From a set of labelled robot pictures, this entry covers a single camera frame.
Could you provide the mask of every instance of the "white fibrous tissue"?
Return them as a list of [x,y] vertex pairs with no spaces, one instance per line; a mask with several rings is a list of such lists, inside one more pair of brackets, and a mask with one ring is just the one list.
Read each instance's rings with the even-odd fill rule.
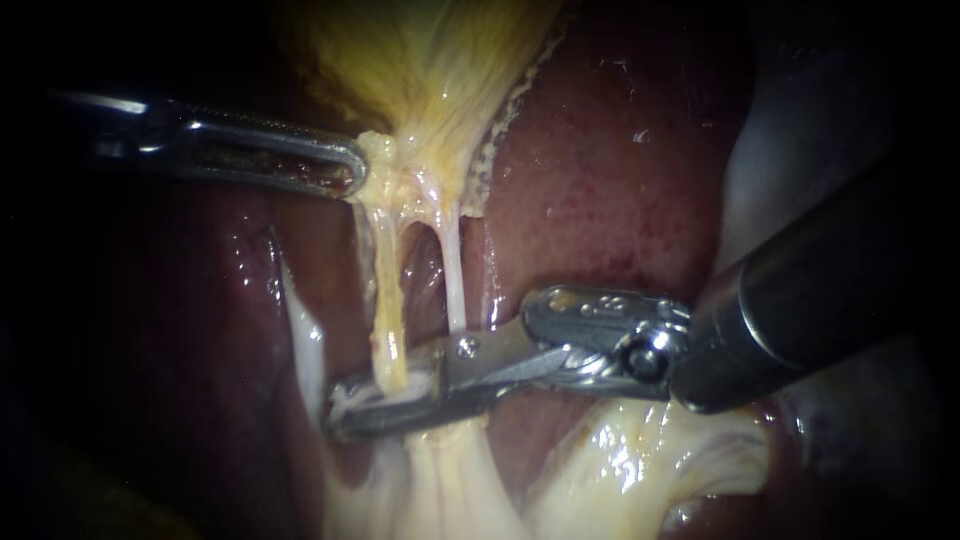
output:
[[[449,329],[465,329],[459,219],[482,213],[484,193],[472,185],[471,160],[504,101],[517,97],[517,82],[556,45],[545,43],[560,8],[556,0],[281,3],[278,37],[308,90],[346,120],[374,128],[358,138],[370,172],[350,202],[362,208],[375,248],[372,368],[388,397],[424,384],[406,361],[401,234],[414,223],[436,232]],[[284,285],[295,297],[293,284]],[[313,400],[308,410],[319,410],[322,331],[300,315],[301,303],[286,305],[301,392]],[[519,509],[485,427],[478,417],[383,441],[359,486],[324,475],[325,537],[656,538],[675,505],[755,493],[767,473],[766,434],[747,415],[701,417],[673,403],[614,400],[554,450]]]

